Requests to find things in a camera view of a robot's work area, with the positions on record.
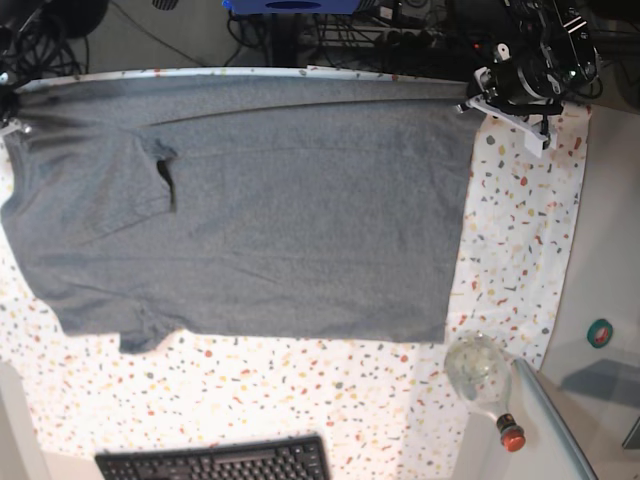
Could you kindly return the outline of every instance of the orange bottle cap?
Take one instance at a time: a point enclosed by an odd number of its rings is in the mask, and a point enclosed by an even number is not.
[[[527,443],[527,440],[524,438],[523,433],[518,430],[511,430],[502,436],[502,445],[508,452],[517,452],[524,447],[525,443]]]

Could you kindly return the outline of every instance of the keyboard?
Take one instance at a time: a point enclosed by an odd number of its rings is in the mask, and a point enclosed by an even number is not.
[[[96,455],[105,480],[329,480],[320,437]]]

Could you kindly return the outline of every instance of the speckled white table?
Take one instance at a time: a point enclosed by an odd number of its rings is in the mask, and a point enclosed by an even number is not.
[[[587,108],[568,106],[554,121],[559,148],[542,159],[524,151],[522,134],[502,122],[483,124],[448,340],[482,330],[540,366],[573,240],[589,116]],[[12,185],[2,145],[0,202]],[[442,372],[446,345],[180,331],[151,354],[123,356],[115,335],[66,337],[25,284],[3,232],[0,318],[0,360],[22,375],[38,439],[49,451],[91,457],[317,432],[334,479],[446,478],[467,420]]]

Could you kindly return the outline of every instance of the blue object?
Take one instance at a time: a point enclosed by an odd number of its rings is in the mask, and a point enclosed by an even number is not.
[[[239,15],[252,13],[351,14],[361,0],[223,0],[222,6]]]

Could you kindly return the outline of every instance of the clear bottle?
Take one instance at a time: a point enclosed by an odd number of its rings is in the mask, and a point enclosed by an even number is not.
[[[496,423],[507,451],[520,450],[526,440],[524,430],[509,413],[511,370],[503,351],[486,335],[469,332],[451,344],[444,369],[469,409]]]

